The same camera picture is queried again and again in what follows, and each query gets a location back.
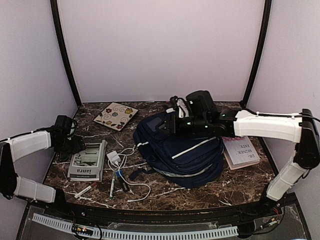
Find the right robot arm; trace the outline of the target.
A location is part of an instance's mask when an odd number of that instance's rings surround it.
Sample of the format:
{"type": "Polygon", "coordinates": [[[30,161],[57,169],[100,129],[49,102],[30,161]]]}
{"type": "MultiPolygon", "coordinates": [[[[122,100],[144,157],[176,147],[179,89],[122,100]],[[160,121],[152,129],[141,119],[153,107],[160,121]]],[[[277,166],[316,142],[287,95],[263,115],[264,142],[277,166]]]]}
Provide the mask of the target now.
{"type": "Polygon", "coordinates": [[[171,97],[173,112],[165,114],[156,130],[167,135],[209,133],[215,137],[257,137],[295,144],[289,160],[264,187],[255,205],[260,217],[273,211],[286,192],[320,164],[318,118],[309,109],[300,113],[261,113],[248,108],[219,111],[207,90],[192,92],[182,103],[178,101],[177,96],[171,97]]]}

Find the grey ianra booklet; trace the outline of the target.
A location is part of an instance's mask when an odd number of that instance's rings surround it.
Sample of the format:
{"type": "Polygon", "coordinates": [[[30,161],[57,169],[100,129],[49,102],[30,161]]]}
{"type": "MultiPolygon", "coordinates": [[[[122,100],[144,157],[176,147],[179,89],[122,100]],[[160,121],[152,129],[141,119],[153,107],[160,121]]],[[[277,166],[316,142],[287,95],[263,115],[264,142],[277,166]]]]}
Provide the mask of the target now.
{"type": "Polygon", "coordinates": [[[71,182],[101,182],[108,142],[85,143],[85,150],[71,157],[67,177],[71,182]]]}

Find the pink flowered white book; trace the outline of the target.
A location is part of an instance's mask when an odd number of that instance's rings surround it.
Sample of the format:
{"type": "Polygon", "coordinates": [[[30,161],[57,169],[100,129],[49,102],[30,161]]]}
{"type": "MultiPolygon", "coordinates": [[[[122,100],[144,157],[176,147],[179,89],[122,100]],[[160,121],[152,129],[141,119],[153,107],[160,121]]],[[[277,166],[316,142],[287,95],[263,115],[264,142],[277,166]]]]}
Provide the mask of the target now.
{"type": "Polygon", "coordinates": [[[248,136],[223,137],[224,157],[231,170],[237,170],[258,164],[261,161],[248,136]]]}

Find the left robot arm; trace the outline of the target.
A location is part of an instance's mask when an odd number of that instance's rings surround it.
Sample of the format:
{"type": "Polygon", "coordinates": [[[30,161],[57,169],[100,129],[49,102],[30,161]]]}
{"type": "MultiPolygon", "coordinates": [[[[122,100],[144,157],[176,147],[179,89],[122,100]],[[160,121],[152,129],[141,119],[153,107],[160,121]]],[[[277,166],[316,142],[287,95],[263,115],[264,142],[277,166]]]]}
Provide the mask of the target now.
{"type": "Polygon", "coordinates": [[[60,218],[71,213],[63,190],[41,182],[50,158],[57,154],[69,157],[84,150],[85,142],[76,135],[76,120],[58,115],[55,123],[0,141],[0,193],[11,200],[14,197],[51,204],[51,210],[60,218]]]}

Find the navy blue student backpack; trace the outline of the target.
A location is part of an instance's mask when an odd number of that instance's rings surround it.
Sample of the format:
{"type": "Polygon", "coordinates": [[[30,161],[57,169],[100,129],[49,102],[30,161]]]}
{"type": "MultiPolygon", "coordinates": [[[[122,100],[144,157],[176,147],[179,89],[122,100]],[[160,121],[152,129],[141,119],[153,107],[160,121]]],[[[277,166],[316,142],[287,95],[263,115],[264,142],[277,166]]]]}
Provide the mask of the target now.
{"type": "Polygon", "coordinates": [[[142,158],[169,181],[187,188],[198,188],[218,178],[224,167],[224,144],[215,136],[166,135],[156,129],[166,112],[141,120],[133,140],[142,158]]]}

